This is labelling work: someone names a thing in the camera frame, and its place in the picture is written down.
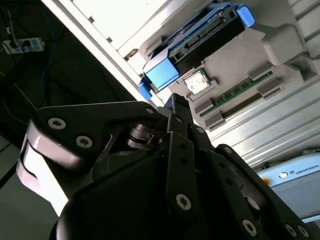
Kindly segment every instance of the green circuit board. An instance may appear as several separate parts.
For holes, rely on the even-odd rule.
[[[252,80],[251,77],[247,77],[242,82],[238,83],[234,87],[230,88],[228,91],[222,93],[221,95],[212,99],[213,106],[208,110],[204,111],[200,114],[200,117],[207,115],[208,113],[212,112],[213,110],[217,109],[218,107],[222,106],[223,104],[229,102],[230,100],[234,99],[235,97],[239,96],[240,94],[244,93],[248,89],[252,88],[253,86],[261,83],[263,80],[268,78],[269,76],[273,75],[272,71],[268,71],[266,74],[262,75],[256,80]]]

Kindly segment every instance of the power strip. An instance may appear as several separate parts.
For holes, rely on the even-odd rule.
[[[24,44],[25,41],[30,42],[30,46],[24,46],[22,51],[22,45]],[[23,54],[29,53],[29,52],[41,52],[45,49],[45,42],[40,38],[40,37],[32,37],[32,38],[22,38],[22,39],[16,39],[15,44],[17,45],[16,48],[12,48],[11,45],[11,40],[5,40],[2,41],[2,45],[5,52],[7,54]]]

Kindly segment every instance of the dark background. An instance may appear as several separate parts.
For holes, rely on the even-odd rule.
[[[0,72],[5,74],[0,74],[0,135],[20,147],[27,127],[14,119],[4,104],[15,118],[24,123],[28,123],[35,112],[14,83],[36,108],[135,100],[38,0],[0,0],[2,41],[11,37],[6,31],[10,23],[8,9],[15,37],[40,37],[45,42],[45,51],[13,55],[4,50],[0,52]],[[48,61],[45,78],[41,80]]]

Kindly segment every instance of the blue cable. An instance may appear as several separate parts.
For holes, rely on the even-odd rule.
[[[51,22],[50,22],[50,20],[49,20],[49,18],[48,18],[48,15],[47,15],[47,13],[46,13],[45,8],[42,6],[41,9],[42,9],[42,12],[43,12],[45,21],[46,21],[46,23],[48,24],[48,26],[49,26],[49,28],[50,28],[50,30],[51,30],[52,38],[53,38],[53,49],[52,49],[52,53],[51,53],[51,56],[50,56],[50,58],[49,58],[49,61],[48,61],[47,65],[45,66],[45,68],[44,68],[44,70],[43,70],[43,72],[42,72],[41,79],[40,79],[40,80],[41,80],[41,83],[43,83],[43,82],[44,82],[44,79],[45,79],[46,72],[47,72],[47,70],[48,70],[48,68],[49,68],[49,66],[50,66],[50,64],[51,64],[51,62],[52,62],[52,59],[54,58],[54,55],[55,55],[55,51],[56,51],[56,34],[55,34],[54,28],[53,28],[53,26],[52,26],[52,24],[51,24]]]

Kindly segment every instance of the screw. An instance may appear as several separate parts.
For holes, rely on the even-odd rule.
[[[48,120],[48,124],[50,128],[57,129],[57,130],[64,129],[67,126],[65,121],[57,117],[50,118]]]
[[[79,147],[84,149],[90,148],[93,144],[92,140],[87,136],[78,136],[75,141]]]
[[[204,134],[205,130],[203,130],[201,127],[197,127],[196,128],[198,130],[199,133]]]
[[[232,154],[232,151],[230,148],[225,147],[224,150],[226,151],[227,154]]]
[[[148,113],[150,113],[150,114],[154,114],[155,113],[155,111],[153,111],[151,108],[149,108],[149,107],[147,107],[146,109],[145,109]]]
[[[307,230],[303,227],[298,225],[298,229],[300,230],[300,232],[303,234],[303,236],[305,236],[306,238],[309,238],[309,233],[307,232]]]
[[[291,233],[292,236],[296,237],[297,233],[296,231],[292,228],[292,226],[290,226],[289,224],[285,225],[286,229],[289,231],[289,233]]]
[[[177,120],[179,123],[183,122],[182,119],[180,117],[178,117],[178,116],[175,118],[175,120]]]
[[[175,197],[175,200],[176,200],[176,203],[179,205],[179,207],[182,208],[183,210],[188,211],[191,209],[191,202],[186,195],[178,194]]]
[[[255,225],[252,224],[249,220],[245,219],[242,221],[244,229],[251,235],[251,237],[257,236],[257,229]]]

